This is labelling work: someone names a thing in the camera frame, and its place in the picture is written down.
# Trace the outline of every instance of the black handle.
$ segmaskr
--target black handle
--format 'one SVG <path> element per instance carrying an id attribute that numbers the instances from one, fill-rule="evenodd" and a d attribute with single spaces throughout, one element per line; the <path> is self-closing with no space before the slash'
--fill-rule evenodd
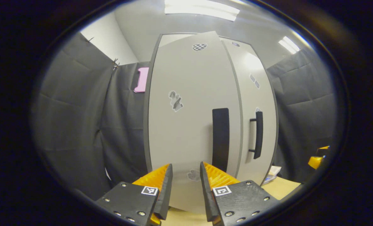
<path id="1" fill-rule="evenodd" d="M 263 112 L 257 111 L 256 118 L 249 121 L 256 122 L 256 145 L 255 149 L 249 149 L 249 151 L 255 153 L 253 159 L 257 159 L 261 155 L 261 146 L 263 144 Z"/>
<path id="2" fill-rule="evenodd" d="M 230 148 L 230 116 L 228 108 L 213 109 L 213 159 L 212 165 L 227 171 Z"/>

